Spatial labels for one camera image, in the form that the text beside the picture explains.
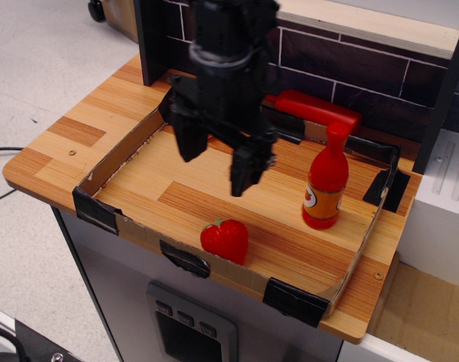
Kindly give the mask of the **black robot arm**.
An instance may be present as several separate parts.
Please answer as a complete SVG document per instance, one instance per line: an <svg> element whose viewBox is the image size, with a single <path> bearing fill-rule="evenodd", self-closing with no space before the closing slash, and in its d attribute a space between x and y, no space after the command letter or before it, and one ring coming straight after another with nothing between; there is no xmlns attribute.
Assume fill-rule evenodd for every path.
<svg viewBox="0 0 459 362"><path fill-rule="evenodd" d="M209 137L233 149L231 194L239 197L259 183L274 163L278 136L260 104L270 93L275 1L192 1L195 38L189 58L195 78L171 77L167 122L174 128L180 155L189 162L202 154Z"/></svg>

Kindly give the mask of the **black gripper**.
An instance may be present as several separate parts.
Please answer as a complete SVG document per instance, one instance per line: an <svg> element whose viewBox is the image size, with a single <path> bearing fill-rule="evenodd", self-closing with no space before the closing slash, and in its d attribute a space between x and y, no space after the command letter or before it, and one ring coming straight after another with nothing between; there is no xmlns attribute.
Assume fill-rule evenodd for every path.
<svg viewBox="0 0 459 362"><path fill-rule="evenodd" d="M271 59L253 56L243 63L196 66L196 77L174 75L168 123L185 162L199 157L213 135L233 148L231 195L260 182L276 162L276 132L260 104L272 89Z"/></svg>

